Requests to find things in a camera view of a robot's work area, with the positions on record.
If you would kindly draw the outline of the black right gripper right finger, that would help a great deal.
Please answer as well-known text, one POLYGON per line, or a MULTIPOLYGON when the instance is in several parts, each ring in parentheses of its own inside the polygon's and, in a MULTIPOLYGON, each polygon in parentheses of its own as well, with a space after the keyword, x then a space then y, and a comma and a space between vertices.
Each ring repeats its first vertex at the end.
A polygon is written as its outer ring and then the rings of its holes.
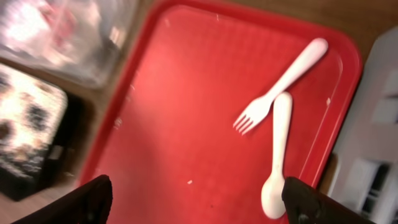
POLYGON ((289 224, 375 224, 295 178, 282 191, 289 224))

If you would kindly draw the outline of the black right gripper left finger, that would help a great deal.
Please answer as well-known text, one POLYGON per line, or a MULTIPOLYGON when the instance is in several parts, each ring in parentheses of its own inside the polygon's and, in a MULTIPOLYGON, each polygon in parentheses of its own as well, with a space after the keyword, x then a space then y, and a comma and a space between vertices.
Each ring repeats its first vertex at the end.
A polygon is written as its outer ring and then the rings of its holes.
POLYGON ((100 175, 12 224, 106 224, 112 202, 111 180, 100 175))

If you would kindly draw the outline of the pink plastic fork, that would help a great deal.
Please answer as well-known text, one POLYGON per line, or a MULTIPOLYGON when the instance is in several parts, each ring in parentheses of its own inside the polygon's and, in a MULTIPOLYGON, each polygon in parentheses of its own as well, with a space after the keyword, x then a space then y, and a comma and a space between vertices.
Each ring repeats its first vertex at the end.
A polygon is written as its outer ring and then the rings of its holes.
POLYGON ((325 39, 313 39, 271 89, 248 104, 233 123, 233 128, 242 135, 252 130, 268 115, 276 97, 312 68, 326 54, 327 50, 328 42, 325 39))

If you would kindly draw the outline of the rice and food waste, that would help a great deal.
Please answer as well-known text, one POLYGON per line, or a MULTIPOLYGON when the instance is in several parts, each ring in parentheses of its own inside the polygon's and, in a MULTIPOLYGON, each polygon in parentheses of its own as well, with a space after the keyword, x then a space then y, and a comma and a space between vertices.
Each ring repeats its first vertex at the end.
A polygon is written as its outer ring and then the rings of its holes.
POLYGON ((38 175, 67 106, 59 87, 1 65, 1 167, 23 179, 38 175))

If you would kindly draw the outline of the red snack wrapper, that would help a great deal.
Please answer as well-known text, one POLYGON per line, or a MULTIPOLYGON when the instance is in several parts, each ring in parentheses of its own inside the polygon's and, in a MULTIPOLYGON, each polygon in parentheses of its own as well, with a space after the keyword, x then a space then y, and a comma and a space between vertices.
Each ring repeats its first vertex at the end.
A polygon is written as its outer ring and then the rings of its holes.
POLYGON ((55 5, 46 5, 39 8, 39 11, 52 30, 54 44, 63 48, 66 41, 74 34, 77 19, 69 9, 61 9, 55 5))

